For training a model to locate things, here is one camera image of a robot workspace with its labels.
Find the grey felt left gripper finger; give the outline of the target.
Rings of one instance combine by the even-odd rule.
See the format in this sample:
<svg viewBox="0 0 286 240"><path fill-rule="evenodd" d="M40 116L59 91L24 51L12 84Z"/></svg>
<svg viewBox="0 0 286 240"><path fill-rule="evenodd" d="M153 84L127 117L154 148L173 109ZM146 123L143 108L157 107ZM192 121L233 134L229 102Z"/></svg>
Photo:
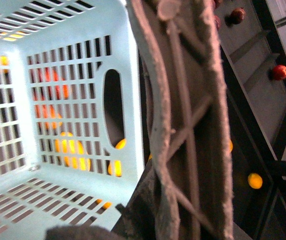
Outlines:
<svg viewBox="0 0 286 240"><path fill-rule="evenodd" d="M123 237L98 226L63 226L46 231L47 240L122 240Z"/></svg>

